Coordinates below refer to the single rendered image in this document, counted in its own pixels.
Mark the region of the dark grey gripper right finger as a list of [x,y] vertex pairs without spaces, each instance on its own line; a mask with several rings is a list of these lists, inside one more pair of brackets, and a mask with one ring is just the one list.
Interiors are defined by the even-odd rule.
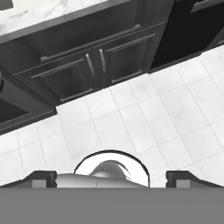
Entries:
[[167,188],[222,188],[222,185],[199,179],[189,171],[167,171],[165,177]]

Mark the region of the black dishwasher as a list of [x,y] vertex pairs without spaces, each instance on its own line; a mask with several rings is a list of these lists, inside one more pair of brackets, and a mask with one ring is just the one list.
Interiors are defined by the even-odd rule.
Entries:
[[222,30],[224,3],[191,13],[201,1],[175,1],[149,73],[200,55]]

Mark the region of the white round thing black rim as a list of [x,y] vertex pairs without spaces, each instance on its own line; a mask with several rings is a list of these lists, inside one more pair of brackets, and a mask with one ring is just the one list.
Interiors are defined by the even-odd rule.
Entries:
[[101,150],[84,157],[73,173],[58,174],[58,188],[145,188],[151,184],[145,165],[120,150]]

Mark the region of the dark cupboard door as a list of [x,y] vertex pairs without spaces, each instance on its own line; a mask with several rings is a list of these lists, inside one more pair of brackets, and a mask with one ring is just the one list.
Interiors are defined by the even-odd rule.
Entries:
[[[97,53],[102,87],[113,86],[147,71],[151,67],[163,30],[164,25],[159,24],[99,45]],[[106,73],[102,70],[100,49],[106,61]]]
[[[89,69],[86,53],[92,61],[95,77]],[[95,50],[72,53],[16,73],[14,77],[53,106],[59,106],[101,88],[99,55]]]

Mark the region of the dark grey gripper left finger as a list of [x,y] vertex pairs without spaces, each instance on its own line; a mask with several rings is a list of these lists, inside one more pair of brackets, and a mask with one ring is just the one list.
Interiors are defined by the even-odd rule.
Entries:
[[56,171],[33,171],[27,177],[1,185],[1,188],[56,188]]

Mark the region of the dark corner cupboard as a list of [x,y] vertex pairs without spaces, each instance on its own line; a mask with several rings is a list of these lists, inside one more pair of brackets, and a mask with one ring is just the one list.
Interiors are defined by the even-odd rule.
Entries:
[[54,106],[0,67],[0,136],[56,114]]

